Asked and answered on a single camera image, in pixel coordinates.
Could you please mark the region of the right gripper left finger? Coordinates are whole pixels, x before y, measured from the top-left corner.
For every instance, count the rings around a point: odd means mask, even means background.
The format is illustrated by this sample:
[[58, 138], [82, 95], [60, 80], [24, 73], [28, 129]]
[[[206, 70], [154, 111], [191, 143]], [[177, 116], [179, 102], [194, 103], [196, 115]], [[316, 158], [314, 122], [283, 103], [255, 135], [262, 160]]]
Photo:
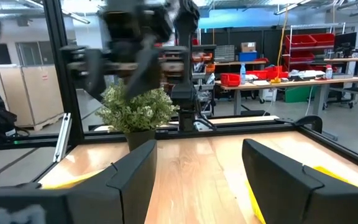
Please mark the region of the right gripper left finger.
[[157, 142], [149, 140], [102, 172], [74, 186], [67, 196], [69, 223], [143, 223], [157, 168]]

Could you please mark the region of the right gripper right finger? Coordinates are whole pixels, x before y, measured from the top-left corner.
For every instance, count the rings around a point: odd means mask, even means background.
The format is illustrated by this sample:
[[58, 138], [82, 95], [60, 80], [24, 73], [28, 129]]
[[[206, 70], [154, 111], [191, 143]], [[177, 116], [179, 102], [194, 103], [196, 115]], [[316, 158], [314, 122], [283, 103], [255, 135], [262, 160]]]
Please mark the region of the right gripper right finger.
[[251, 139], [242, 159], [266, 223], [358, 223], [358, 187]]

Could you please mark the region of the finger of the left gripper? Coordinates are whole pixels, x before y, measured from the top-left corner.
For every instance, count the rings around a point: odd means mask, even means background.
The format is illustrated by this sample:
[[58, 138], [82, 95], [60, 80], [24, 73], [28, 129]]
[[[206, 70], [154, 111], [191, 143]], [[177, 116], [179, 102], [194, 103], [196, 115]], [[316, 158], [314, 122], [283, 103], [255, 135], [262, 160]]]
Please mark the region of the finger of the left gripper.
[[142, 49], [136, 54], [137, 68], [126, 85], [126, 100], [130, 100], [149, 90], [159, 87], [159, 49], [155, 47], [156, 37], [145, 37]]
[[102, 51], [99, 49], [86, 49], [85, 62], [87, 68], [85, 91], [95, 100], [102, 101], [102, 93], [106, 89]]

